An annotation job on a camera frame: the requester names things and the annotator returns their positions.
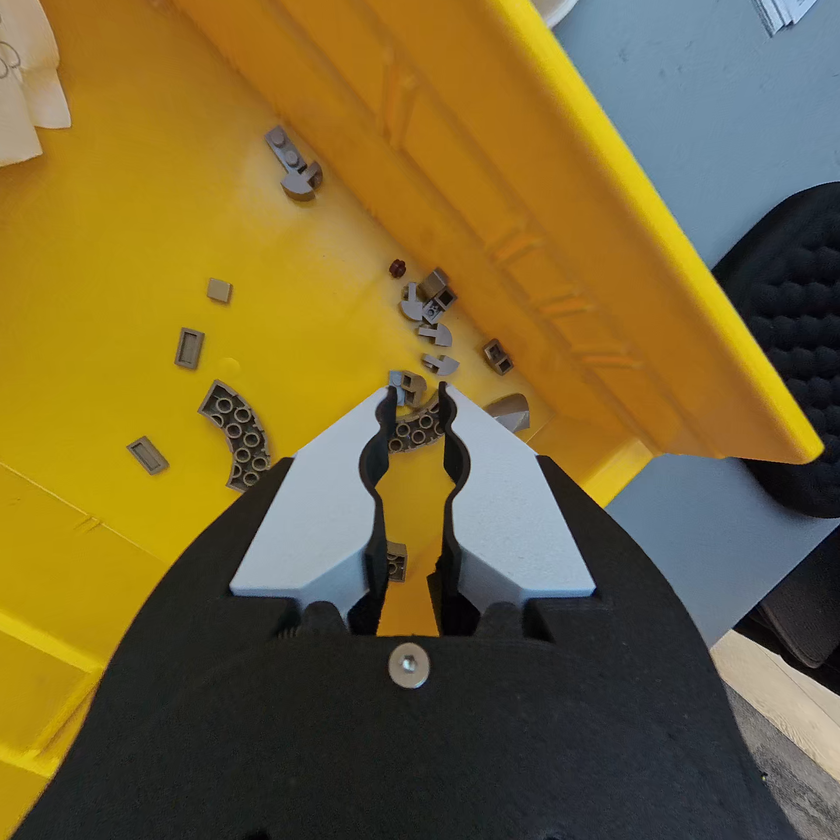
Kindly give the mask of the yellow plastic bin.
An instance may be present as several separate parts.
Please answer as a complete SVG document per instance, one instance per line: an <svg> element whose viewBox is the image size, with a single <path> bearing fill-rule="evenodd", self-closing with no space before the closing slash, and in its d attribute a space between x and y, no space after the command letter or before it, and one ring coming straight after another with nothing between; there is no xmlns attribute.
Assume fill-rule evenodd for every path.
<svg viewBox="0 0 840 840"><path fill-rule="evenodd" d="M434 389L398 302L437 267L448 380L480 406L523 393L526 441L603 506L661 455L819 452L530 2L43 7L71 126L2 168L3 838L154 586L242 497L210 386L253 407L271 464L389 370ZM277 125L321 165L311 201L281 187ZM183 327L205 333L195 371Z"/></svg>

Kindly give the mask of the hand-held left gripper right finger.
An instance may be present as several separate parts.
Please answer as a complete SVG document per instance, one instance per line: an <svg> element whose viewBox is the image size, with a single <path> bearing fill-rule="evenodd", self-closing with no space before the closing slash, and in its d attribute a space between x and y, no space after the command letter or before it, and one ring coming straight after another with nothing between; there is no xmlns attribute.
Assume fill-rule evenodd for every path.
<svg viewBox="0 0 840 840"><path fill-rule="evenodd" d="M478 621L498 603L588 598L595 583L538 455L456 387L438 389L454 483L428 577L438 621Z"/></svg>

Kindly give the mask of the black padded wrist rest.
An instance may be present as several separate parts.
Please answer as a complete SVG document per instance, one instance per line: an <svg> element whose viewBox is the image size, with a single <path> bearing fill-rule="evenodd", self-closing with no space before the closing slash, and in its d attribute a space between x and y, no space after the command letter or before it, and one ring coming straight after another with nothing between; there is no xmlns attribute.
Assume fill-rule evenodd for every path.
<svg viewBox="0 0 840 840"><path fill-rule="evenodd" d="M712 269L822 440L805 465L742 460L782 506L839 517L839 183L771 209Z"/></svg>

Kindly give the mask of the smooth dark tan curved slope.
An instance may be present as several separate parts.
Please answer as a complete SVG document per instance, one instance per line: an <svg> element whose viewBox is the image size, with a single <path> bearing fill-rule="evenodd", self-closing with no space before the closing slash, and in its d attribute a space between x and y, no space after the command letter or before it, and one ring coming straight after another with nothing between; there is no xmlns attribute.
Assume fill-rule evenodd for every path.
<svg viewBox="0 0 840 840"><path fill-rule="evenodd" d="M513 434L530 429L529 401L520 392L504 395L490 402L484 406L484 411Z"/></svg>

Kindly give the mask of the dark tan curved arch brick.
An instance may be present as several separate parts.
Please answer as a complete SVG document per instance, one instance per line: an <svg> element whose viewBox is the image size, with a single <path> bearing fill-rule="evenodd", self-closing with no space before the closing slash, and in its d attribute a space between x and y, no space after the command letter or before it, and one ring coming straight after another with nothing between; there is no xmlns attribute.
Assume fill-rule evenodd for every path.
<svg viewBox="0 0 840 840"><path fill-rule="evenodd" d="M215 380L198 412L221 431L232 457L226 487L245 493L271 467L266 430L253 407L231 386Z"/></svg>
<svg viewBox="0 0 840 840"><path fill-rule="evenodd" d="M438 408L438 395L434 394L425 404L397 416L395 431L388 441L389 454L411 452L441 439L444 430Z"/></svg>

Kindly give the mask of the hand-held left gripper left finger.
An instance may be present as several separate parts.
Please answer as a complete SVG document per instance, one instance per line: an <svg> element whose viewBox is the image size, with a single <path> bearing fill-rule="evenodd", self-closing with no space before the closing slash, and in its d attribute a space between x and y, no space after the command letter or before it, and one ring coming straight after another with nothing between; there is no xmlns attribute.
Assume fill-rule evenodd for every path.
<svg viewBox="0 0 840 840"><path fill-rule="evenodd" d="M334 605L343 620L378 621L388 585L376 485L389 467L396 388L382 387L291 459L229 588Z"/></svg>

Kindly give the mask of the dark chair part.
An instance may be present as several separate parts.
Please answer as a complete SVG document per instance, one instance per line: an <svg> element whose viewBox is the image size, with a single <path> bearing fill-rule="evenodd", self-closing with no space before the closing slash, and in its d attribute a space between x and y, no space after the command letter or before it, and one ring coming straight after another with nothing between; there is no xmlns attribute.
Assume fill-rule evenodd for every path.
<svg viewBox="0 0 840 840"><path fill-rule="evenodd" d="M838 692L838 530L751 610L739 631Z"/></svg>

